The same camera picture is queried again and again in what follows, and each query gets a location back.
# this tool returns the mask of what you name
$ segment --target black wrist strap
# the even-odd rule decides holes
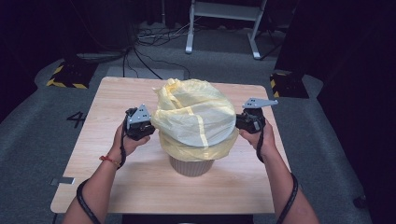
[[[291,205],[294,202],[294,199],[296,198],[297,195],[297,190],[298,190],[298,181],[297,178],[294,176],[294,174],[290,173],[291,177],[293,178],[293,191],[291,192],[291,195],[289,197],[288,202],[286,203],[285,207],[283,208],[282,213],[279,216],[279,219],[277,220],[276,224],[281,224],[283,222],[283,219],[285,219],[286,215],[288,214]]]
[[[260,137],[259,137],[259,142],[257,143],[257,149],[256,149],[256,155],[257,158],[259,158],[259,161],[264,163],[264,160],[262,159],[262,142],[264,141],[264,125],[262,124],[259,120],[258,123],[260,125]]]
[[[100,224],[99,219],[95,216],[95,214],[91,211],[90,207],[85,203],[84,198],[82,197],[82,189],[84,188],[85,184],[87,183],[89,179],[86,179],[84,182],[82,182],[78,188],[77,188],[77,200],[79,205],[81,205],[81,208],[84,210],[84,212],[87,214],[87,216],[90,218],[90,220],[94,224]]]
[[[125,151],[125,147],[123,146],[123,138],[125,137],[125,128],[124,125],[122,125],[122,133],[121,133],[121,146],[120,146],[120,150],[121,150],[121,162],[120,162],[120,167],[117,168],[120,169],[122,167],[122,165],[125,163],[126,161],[126,151]]]

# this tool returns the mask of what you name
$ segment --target gray carpet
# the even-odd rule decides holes
[[[275,41],[282,36],[275,34]],[[164,45],[137,49],[156,61],[182,65],[142,57],[164,77],[263,85],[274,99],[269,76],[277,51],[262,62],[253,60],[244,30],[200,31],[190,55],[184,52],[186,39],[183,35]],[[257,41],[261,52],[273,47],[268,35]],[[125,66],[125,76],[136,76],[136,72],[139,77],[151,76],[133,52],[128,59],[134,70]],[[47,87],[60,61],[37,74],[38,90],[0,125],[0,223],[51,223],[50,204],[56,187],[49,182],[62,176],[82,125],[75,128],[76,123],[66,119],[77,112],[87,115],[103,77],[122,77],[122,60],[117,60],[100,64],[87,90]],[[352,200],[362,195],[362,187],[316,99],[322,83],[310,76],[304,76],[303,82],[309,99],[278,98],[279,104],[273,106],[291,170],[321,223],[371,223],[368,211],[353,205]],[[275,223],[273,215],[254,218],[257,224]],[[106,223],[120,223],[120,215],[110,215]]]

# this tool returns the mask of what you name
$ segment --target metal stand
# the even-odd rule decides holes
[[[262,0],[262,4],[260,7],[244,7],[216,3],[196,2],[195,0],[191,0],[190,29],[187,37],[186,53],[192,53],[192,42],[194,39],[194,17],[205,16],[241,21],[255,21],[253,31],[247,34],[247,38],[253,52],[253,57],[255,59],[260,59],[261,56],[259,50],[257,49],[256,41],[254,38],[257,34],[257,30],[259,29],[266,3],[267,0]]]

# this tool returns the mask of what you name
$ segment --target yellow plastic bag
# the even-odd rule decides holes
[[[238,136],[231,102],[207,81],[168,79],[156,90],[158,109],[151,123],[162,148],[180,161],[217,160]]]

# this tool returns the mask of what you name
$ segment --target yellow and black tape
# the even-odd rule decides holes
[[[309,98],[304,83],[293,75],[273,73],[270,82],[275,97]]]
[[[285,76],[285,74],[279,74],[279,73],[276,73],[276,75]],[[279,90],[279,87],[276,85],[276,78],[274,77],[274,74],[272,74],[270,76],[270,82],[271,82],[271,88],[272,88],[273,93],[274,93],[274,97],[280,97],[280,94],[279,94],[280,90]]]
[[[62,62],[53,72],[47,86],[88,89],[97,64],[75,66]]]

